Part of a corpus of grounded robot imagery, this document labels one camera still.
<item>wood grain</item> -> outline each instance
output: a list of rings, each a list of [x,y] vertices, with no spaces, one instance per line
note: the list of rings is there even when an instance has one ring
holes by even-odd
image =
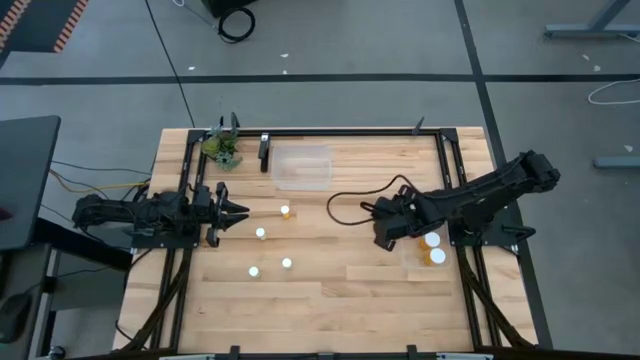
[[[458,128],[468,178],[493,169],[482,128]],[[151,191],[175,190],[187,130],[164,130]],[[371,224],[341,226],[328,217],[327,198],[338,191],[381,188],[404,174],[423,191],[443,187],[435,141],[430,137],[287,137],[272,147],[327,145],[333,176],[327,191],[279,190],[259,171],[258,139],[242,139],[242,164],[230,173],[211,162],[205,183],[224,181],[230,200],[251,208],[251,217],[221,233],[217,249],[203,240],[194,253],[185,306],[181,352],[402,352],[472,349],[455,254],[445,228],[438,230],[448,253],[440,268],[416,267],[417,246],[398,244],[386,252],[372,242]],[[453,156],[447,148],[453,173]],[[195,179],[194,154],[190,182]],[[400,182],[381,195],[395,193]],[[377,195],[336,199],[332,210],[343,221],[367,217],[360,201]],[[292,216],[279,213],[288,205]],[[255,238],[264,227],[268,240]],[[522,335],[535,342],[520,270],[515,257],[497,248],[484,250],[491,289],[498,306]],[[120,326],[133,334],[157,301],[165,252],[154,250],[131,271]],[[284,270],[282,258],[293,260]],[[247,270],[258,266],[261,277]],[[168,344],[165,321],[163,344]],[[484,312],[479,312],[487,342]],[[114,348],[126,343],[116,334]]]

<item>clear plastic container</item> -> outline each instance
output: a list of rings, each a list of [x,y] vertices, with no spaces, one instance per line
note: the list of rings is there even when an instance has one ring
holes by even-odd
[[[280,190],[321,191],[331,185],[328,146],[274,146],[271,178]]]
[[[440,249],[445,254],[445,260],[442,264],[435,264],[432,261],[425,261],[425,257],[430,255],[432,248],[425,249],[420,246],[420,238],[402,238],[400,242],[400,251],[402,256],[402,267],[405,269],[442,269],[451,263],[451,245],[449,245],[449,231],[447,225],[443,225],[433,232],[440,235],[440,244],[433,249]]]

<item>desk leg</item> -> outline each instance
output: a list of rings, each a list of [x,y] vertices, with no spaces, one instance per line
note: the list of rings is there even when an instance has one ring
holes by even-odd
[[[38,218],[33,234],[36,242],[49,243],[62,252],[112,267],[129,271],[132,255],[126,251],[99,243],[84,235],[67,230],[48,220]]]
[[[588,24],[547,25],[545,35],[619,35],[636,36],[640,34],[637,25],[611,25],[611,21],[629,4],[631,0],[611,0]]]

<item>concrete floor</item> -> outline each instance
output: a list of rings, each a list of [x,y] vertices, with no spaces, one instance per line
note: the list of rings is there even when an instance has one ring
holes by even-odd
[[[235,46],[222,43],[170,0],[150,2],[180,75],[471,73],[448,0],[258,1],[250,5],[258,20],[254,35]],[[640,73],[640,44],[629,40],[542,39],[545,24],[586,21],[604,3],[464,2],[485,74]],[[187,4],[202,11],[199,1]],[[620,21],[640,22],[640,1]],[[0,77],[170,75],[142,0],[92,0],[62,54],[12,53],[0,69]],[[640,354],[640,265],[634,258],[640,250],[634,226],[640,171],[591,166],[596,155],[629,154],[625,145],[634,148],[630,155],[640,151],[640,105],[589,105],[586,95],[601,85],[488,88],[507,157],[534,149],[562,172],[552,195],[519,202],[525,224],[538,230],[530,245],[554,346]],[[473,83],[189,84],[185,94],[198,126],[230,111],[243,126],[413,125],[421,116],[427,126],[485,125]],[[640,84],[603,95],[638,97]],[[139,170],[149,169],[162,128],[190,124],[176,85],[0,86],[0,119],[49,114],[63,119],[55,159]],[[93,185],[144,178],[56,169]],[[75,200],[48,182],[44,204],[70,216]],[[41,216],[64,223],[46,210]],[[117,229],[104,231],[112,243],[127,241]],[[71,268],[86,266],[68,261]],[[122,277],[113,274],[110,281],[121,283]],[[113,339],[118,301],[65,314],[55,341],[73,356],[104,353]]]

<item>table leg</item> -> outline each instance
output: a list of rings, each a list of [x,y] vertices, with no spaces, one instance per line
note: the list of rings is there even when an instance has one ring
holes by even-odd
[[[545,35],[618,35],[636,36],[640,34],[638,25],[610,25],[631,0],[611,0],[588,24],[547,25]]]

